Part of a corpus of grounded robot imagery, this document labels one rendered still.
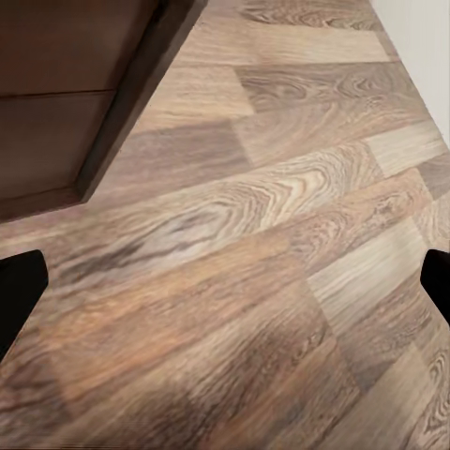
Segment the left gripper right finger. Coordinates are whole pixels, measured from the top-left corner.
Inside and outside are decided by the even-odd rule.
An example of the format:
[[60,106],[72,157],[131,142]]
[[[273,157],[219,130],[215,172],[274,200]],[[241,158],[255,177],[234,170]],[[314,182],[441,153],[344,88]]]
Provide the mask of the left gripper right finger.
[[428,249],[420,283],[450,325],[450,253]]

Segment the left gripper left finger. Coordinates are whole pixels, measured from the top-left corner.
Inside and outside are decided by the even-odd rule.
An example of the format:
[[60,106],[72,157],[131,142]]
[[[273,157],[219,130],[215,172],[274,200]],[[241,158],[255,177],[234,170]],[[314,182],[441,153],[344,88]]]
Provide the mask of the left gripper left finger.
[[0,260],[0,362],[48,285],[39,249]]

